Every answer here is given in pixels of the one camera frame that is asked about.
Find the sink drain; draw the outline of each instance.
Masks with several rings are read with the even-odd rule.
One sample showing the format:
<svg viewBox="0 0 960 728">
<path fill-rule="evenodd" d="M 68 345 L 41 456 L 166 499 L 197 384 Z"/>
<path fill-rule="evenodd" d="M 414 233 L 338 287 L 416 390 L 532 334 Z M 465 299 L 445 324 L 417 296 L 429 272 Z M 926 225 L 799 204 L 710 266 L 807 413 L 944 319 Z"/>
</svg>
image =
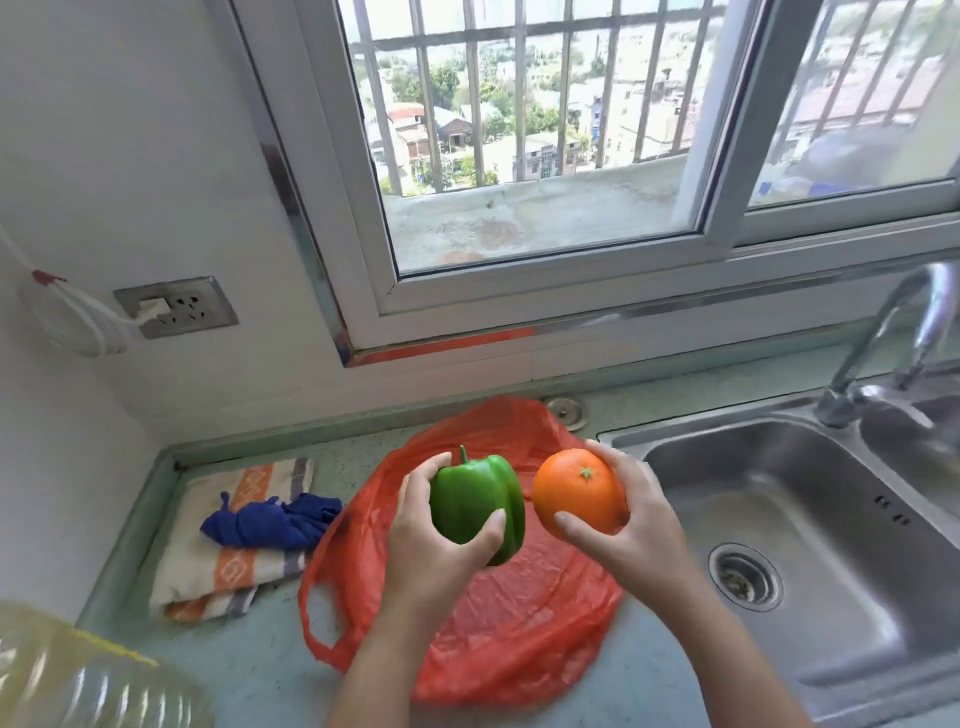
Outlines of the sink drain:
<svg viewBox="0 0 960 728">
<path fill-rule="evenodd" d="M 721 544 L 710 552 L 709 571 L 720 591 L 744 609 L 769 612 L 783 599 L 774 565 L 749 546 Z"/>
</svg>

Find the outlet plate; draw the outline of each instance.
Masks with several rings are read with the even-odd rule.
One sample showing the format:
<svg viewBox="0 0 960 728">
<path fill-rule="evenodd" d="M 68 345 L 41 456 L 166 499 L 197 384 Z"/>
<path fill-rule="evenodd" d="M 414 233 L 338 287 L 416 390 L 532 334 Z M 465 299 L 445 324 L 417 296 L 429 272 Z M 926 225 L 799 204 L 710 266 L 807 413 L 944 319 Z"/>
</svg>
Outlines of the outlet plate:
<svg viewBox="0 0 960 728">
<path fill-rule="evenodd" d="M 158 316 L 140 327 L 147 339 L 231 327 L 239 323 L 223 289 L 212 276 L 121 288 L 113 291 L 113 296 L 131 317 L 140 313 L 141 301 L 163 299 L 167 302 L 170 313 Z"/>
</svg>

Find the plastic bag handle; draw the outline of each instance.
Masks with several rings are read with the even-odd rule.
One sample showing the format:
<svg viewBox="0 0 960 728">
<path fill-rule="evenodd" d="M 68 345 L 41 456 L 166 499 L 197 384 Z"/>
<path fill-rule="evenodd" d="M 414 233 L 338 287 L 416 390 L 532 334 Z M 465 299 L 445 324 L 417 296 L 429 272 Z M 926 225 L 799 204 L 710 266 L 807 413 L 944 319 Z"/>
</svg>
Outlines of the plastic bag handle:
<svg viewBox="0 0 960 728">
<path fill-rule="evenodd" d="M 326 550 L 330 546 L 330 542 L 333 541 L 337 530 L 340 528 L 346 512 L 346 508 L 340 512 L 340 515 L 333 520 L 333 523 L 330 524 L 330 527 L 317 544 L 313 556 L 310 557 L 310 563 L 307 564 L 303 572 L 303 578 L 300 580 L 300 591 L 297 594 L 297 603 L 300 605 L 300 625 L 303 628 L 303 639 L 306 642 L 307 649 L 313 653 L 315 658 L 323 663 L 327 663 L 331 667 L 335 667 L 341 672 L 347 671 L 353 659 L 347 638 L 341 637 L 337 640 L 336 644 L 328 647 L 314 637 L 310 631 L 310 614 L 307 612 L 306 601 L 310 595 L 310 588 L 317 581 L 317 574 L 320 571 L 320 566 L 324 562 Z"/>
</svg>

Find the green bell pepper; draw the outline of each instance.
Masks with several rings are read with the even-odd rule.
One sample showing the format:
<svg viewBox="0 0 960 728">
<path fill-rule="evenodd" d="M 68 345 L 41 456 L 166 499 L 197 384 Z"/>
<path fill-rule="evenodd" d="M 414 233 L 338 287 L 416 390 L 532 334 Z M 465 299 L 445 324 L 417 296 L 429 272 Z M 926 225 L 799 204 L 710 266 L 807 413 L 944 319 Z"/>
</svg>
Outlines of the green bell pepper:
<svg viewBox="0 0 960 728">
<path fill-rule="evenodd" d="M 473 539 L 490 514 L 503 508 L 507 523 L 503 545 L 487 564 L 500 566 L 523 545 L 526 517 L 523 492 L 510 463 L 499 455 L 483 460 L 467 460 L 461 445 L 462 465 L 440 468 L 430 481 L 430 513 L 433 524 L 454 544 Z"/>
</svg>

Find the hand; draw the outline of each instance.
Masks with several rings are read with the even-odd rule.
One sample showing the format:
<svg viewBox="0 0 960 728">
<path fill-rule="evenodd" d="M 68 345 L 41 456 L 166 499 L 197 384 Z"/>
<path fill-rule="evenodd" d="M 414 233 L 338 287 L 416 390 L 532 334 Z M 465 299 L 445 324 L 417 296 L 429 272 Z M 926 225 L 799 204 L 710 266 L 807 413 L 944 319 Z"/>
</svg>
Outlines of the hand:
<svg viewBox="0 0 960 728">
<path fill-rule="evenodd" d="M 569 543 L 662 618 L 682 606 L 691 590 L 705 581 L 686 546 L 677 514 L 649 465 L 593 440 L 586 445 L 616 473 L 627 496 L 630 520 L 615 536 L 595 531 L 565 512 L 556 515 L 557 525 Z"/>
<path fill-rule="evenodd" d="M 480 533 L 462 546 L 440 534 L 430 515 L 430 478 L 450 458 L 449 452 L 434 455 L 403 479 L 387 541 L 390 555 L 378 619 L 409 628 L 427 644 L 469 580 L 500 548 L 507 522 L 503 509 L 494 511 Z"/>
</svg>

